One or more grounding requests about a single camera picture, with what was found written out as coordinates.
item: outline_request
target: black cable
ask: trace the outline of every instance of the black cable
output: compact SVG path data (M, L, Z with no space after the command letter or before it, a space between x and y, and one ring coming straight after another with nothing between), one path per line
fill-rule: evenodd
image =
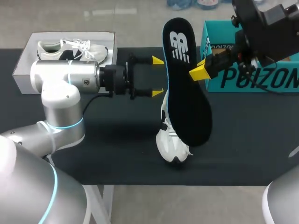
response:
M113 93L99 93L98 95L96 95L96 96L94 96L93 98L91 98L89 101L88 101L88 103L86 104L86 106L85 106L85 108L84 108L84 110L83 110L83 115L84 115L84 113L86 112L86 110L87 110L87 108L88 108L88 106L90 105L90 103L94 100L94 99L96 99L96 98L99 98L99 97L112 97L113 96Z
M272 60L276 67L275 69L277 68L277 62L275 62L272 58L269 58L268 56L266 56L268 59ZM272 93L272 94L276 94L276 95L280 95L280 96L294 96L294 95L297 95L298 93L290 93L290 92L277 92L277 91L273 91L273 90L268 90L266 87L258 84L256 81L254 81L252 78L251 78L251 75L250 74L247 74L245 73L244 74L246 76L246 78L253 84L255 85L257 88L260 88L266 92L269 92L269 93Z
M275 63L275 68L274 68L274 70L276 70L277 69L277 62L276 61L274 61L272 58L270 58L270 57L268 57L268 56L266 56L266 58L268 58L268 59L270 59L271 61L273 61L273 63Z

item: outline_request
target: black table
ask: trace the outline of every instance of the black table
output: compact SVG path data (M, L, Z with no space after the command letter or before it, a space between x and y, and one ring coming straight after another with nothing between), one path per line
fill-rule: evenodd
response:
M161 48L120 48L163 58ZM0 133L44 119L39 95L21 95L12 73L20 49L0 50ZM166 88L164 66L135 69L138 88ZM82 96L82 105L92 97ZM191 148L185 165L167 165L156 147L163 95L99 98L85 114L86 137L53 155L56 166L82 184L267 185L299 163L288 158L299 145L299 96L267 93L209 93L213 109L210 141Z

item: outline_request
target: blue led ring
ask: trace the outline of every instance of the blue led ring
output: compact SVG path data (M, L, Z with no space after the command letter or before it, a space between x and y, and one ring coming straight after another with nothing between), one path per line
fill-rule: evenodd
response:
M51 200L49 202L49 205L47 207L47 210L45 211L42 219L38 222L38 224L43 224L44 221L46 220L48 214L50 213L51 211L51 208L53 206L53 203L55 201L55 197L56 197L56 193L57 193L57 187L58 187L58 178L57 178L57 173L56 173L56 170L55 168L50 164L50 166L52 167L52 170L53 170L53 173L54 173L54 189L53 189L53 193L52 193L52 197L51 197Z

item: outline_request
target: insole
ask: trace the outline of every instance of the insole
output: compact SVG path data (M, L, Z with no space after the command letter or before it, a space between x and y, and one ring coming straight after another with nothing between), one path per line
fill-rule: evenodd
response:
M212 131L211 106L189 71L196 68L196 43L191 24L169 20L162 32L168 76L168 114L178 137L189 146L208 141Z

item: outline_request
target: teal shoe box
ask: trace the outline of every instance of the teal shoe box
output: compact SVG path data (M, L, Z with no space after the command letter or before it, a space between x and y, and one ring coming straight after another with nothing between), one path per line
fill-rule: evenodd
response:
M200 47L201 59L231 48L235 43L235 32L239 29L241 28L235 28L231 21L205 21ZM277 62L277 67L271 64L262 68L258 63L252 79L272 91L299 92L298 68L299 54L295 54ZM206 79L205 83L208 92L265 92L244 76L240 76L237 63L219 72L218 77Z

